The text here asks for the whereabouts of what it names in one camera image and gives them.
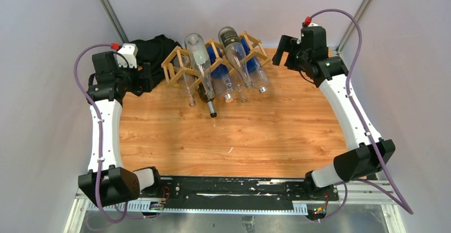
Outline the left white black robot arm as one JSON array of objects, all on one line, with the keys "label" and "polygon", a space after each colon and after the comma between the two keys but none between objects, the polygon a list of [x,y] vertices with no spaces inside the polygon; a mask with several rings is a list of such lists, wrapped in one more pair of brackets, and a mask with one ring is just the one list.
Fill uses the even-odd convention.
[{"label": "left white black robot arm", "polygon": [[109,51],[92,56],[95,72],[82,89],[93,121],[92,150],[88,172],[78,177],[78,186],[97,206],[136,200],[141,193],[158,197],[163,183],[156,167],[129,171],[120,154],[120,117],[126,93],[141,95],[145,72],[125,55]]}]

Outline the black cloth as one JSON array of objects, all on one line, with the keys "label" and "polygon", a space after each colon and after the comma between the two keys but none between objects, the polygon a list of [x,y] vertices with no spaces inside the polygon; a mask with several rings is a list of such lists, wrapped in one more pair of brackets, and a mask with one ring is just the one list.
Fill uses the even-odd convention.
[{"label": "black cloth", "polygon": [[138,66],[144,68],[145,63],[149,63],[150,74],[152,77],[151,89],[155,88],[163,79],[164,71],[161,68],[162,62],[169,56],[175,47],[180,43],[165,35],[155,36],[153,39],[136,39],[130,42],[138,48],[136,60]]}]

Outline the clear bottle black label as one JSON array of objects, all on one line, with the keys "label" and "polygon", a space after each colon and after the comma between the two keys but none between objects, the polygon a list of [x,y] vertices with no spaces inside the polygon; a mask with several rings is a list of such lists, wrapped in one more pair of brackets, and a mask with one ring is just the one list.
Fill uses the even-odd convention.
[{"label": "clear bottle black label", "polygon": [[228,62],[235,69],[244,86],[248,89],[252,88],[253,83],[247,69],[247,61],[245,60],[246,53],[235,29],[230,26],[223,27],[218,32],[218,39]]}]

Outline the aluminium frame rail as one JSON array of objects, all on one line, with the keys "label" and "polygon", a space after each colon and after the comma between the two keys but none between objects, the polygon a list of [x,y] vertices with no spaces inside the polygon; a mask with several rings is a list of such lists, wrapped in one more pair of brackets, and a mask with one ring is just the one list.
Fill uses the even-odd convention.
[{"label": "aluminium frame rail", "polygon": [[405,232],[392,187],[371,177],[307,191],[302,178],[165,176],[104,207],[78,191],[65,232]]}]

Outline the blue bottle silver cap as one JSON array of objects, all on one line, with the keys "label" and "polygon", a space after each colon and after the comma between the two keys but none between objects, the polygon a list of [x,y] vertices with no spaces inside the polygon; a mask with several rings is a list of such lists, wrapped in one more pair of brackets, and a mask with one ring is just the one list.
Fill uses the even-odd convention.
[{"label": "blue bottle silver cap", "polygon": [[253,87],[257,89],[260,94],[266,93],[268,91],[269,80],[257,56],[251,58],[247,62],[246,66],[253,83]]}]

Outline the dark green wine bottle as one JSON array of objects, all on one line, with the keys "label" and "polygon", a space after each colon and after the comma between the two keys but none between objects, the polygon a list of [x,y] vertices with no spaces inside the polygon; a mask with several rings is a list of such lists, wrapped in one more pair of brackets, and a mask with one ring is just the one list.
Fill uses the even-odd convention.
[{"label": "dark green wine bottle", "polygon": [[217,117],[217,112],[214,106],[214,99],[208,98],[207,97],[207,93],[205,91],[205,88],[203,86],[202,83],[199,84],[198,88],[197,88],[199,97],[201,99],[202,102],[204,102],[207,105],[207,108],[209,110],[209,114],[211,118],[216,118]]}]

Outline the blue bottle cork stopper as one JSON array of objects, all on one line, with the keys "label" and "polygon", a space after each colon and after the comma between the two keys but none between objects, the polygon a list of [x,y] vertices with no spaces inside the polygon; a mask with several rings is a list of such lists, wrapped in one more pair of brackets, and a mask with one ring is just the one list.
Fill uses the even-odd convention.
[{"label": "blue bottle cork stopper", "polygon": [[226,103],[232,102],[235,87],[228,68],[224,64],[219,64],[212,70],[211,77],[216,96],[223,98]]}]

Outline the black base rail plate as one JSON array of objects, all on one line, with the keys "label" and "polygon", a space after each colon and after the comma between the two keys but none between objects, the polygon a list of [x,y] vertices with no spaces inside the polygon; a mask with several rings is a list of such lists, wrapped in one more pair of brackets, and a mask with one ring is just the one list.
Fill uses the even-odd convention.
[{"label": "black base rail plate", "polygon": [[140,196],[162,202],[167,211],[289,211],[295,201],[326,205],[339,199],[334,186],[314,192],[303,178],[201,176],[165,176]]}]

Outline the wooden wine rack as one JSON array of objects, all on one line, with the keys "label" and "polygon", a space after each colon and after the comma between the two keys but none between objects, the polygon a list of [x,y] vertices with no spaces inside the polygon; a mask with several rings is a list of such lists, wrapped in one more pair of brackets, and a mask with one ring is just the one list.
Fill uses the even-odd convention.
[{"label": "wooden wine rack", "polygon": [[[271,58],[268,57],[262,42],[250,35],[248,32],[243,31],[238,35],[239,39],[243,39],[245,44],[249,48],[249,52],[246,54],[245,61],[248,62],[253,58],[258,58],[261,67],[266,66],[268,63],[272,62]],[[214,39],[210,39],[205,43],[206,48],[213,48],[216,56],[216,60],[214,63],[207,67],[208,71],[215,70],[219,65],[223,64],[228,67],[232,67],[230,62],[227,60],[225,56],[219,57],[217,51],[223,52],[222,45]],[[180,85],[177,84],[177,81],[184,74],[190,74],[197,79],[195,79],[194,83],[191,85],[191,88],[196,88],[202,82],[203,77],[202,73],[199,70],[194,70],[191,67],[191,64],[188,63],[187,66],[184,65],[182,59],[189,59],[188,51],[186,49],[181,48],[180,46],[175,47],[170,54],[166,57],[166,59],[161,63],[161,67],[164,70],[164,75],[166,79],[167,87],[180,88]]]}]

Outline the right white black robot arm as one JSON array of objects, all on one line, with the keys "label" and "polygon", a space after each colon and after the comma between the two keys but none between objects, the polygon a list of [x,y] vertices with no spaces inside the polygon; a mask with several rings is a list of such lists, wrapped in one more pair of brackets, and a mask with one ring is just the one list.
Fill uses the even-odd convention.
[{"label": "right white black robot arm", "polygon": [[305,72],[328,100],[345,137],[347,152],[333,162],[305,175],[304,194],[318,199],[339,182],[348,182],[382,171],[396,149],[371,124],[348,80],[349,71],[340,56],[329,56],[326,30],[321,26],[303,27],[300,37],[282,35],[272,58],[279,65]]}]

